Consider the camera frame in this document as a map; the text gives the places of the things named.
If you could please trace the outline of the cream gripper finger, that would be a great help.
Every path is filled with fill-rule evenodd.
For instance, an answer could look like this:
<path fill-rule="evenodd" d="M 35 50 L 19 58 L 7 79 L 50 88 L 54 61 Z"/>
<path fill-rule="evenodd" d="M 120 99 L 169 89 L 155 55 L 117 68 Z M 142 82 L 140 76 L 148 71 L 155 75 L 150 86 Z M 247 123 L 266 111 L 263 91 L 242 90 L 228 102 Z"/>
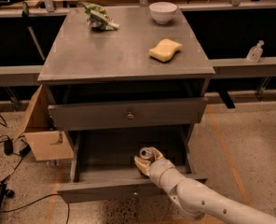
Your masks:
<path fill-rule="evenodd" d="M 134 163 L 143 175 L 149 176 L 151 161 L 135 156 Z"/>
<path fill-rule="evenodd" d="M 154 162 L 154 161 L 164 158 L 163 154 L 159 150 L 157 150 L 155 147 L 151 147 L 150 150 L 151 150 L 151 158 L 149 160 L 151 162 Z"/>

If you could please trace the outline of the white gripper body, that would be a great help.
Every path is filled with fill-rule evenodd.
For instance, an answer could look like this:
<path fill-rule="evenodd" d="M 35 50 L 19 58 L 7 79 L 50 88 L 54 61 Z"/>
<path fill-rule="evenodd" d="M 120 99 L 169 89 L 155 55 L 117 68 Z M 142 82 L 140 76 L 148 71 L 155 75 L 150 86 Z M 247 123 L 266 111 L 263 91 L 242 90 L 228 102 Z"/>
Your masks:
<path fill-rule="evenodd" d="M 150 180 L 160 189 L 172 189 L 185 177 L 166 159 L 154 161 L 149 168 Z"/>

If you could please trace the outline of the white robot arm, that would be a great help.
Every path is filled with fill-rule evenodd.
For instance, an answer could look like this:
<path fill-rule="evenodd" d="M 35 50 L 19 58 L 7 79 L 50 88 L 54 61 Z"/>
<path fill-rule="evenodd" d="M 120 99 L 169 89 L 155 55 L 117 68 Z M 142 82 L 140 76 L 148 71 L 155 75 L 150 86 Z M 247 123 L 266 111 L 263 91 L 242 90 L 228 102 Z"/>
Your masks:
<path fill-rule="evenodd" d="M 134 157 L 134 163 L 191 220 L 202 219 L 208 214 L 227 224 L 276 224 L 276 217 L 230 200 L 200 181 L 182 175 L 154 147 L 143 147 Z"/>

